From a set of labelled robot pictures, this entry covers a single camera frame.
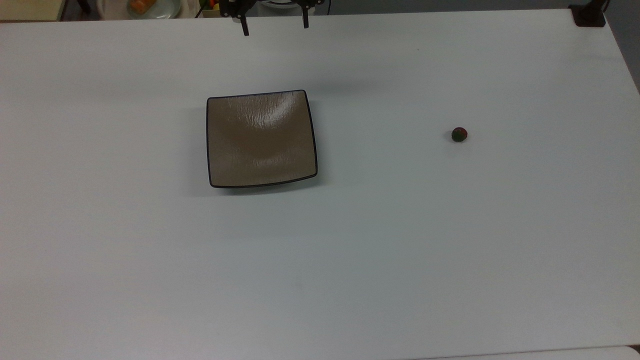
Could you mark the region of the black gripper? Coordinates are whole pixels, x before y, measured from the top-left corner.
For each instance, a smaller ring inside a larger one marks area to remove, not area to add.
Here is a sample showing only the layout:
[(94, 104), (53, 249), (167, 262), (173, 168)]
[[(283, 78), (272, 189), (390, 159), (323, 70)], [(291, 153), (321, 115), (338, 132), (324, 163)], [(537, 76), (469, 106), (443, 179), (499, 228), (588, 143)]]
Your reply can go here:
[(325, 8), (324, 0), (220, 0), (219, 13), (224, 18), (237, 19), (243, 35), (250, 35), (246, 17), (302, 16), (304, 28), (310, 27), (309, 16)]

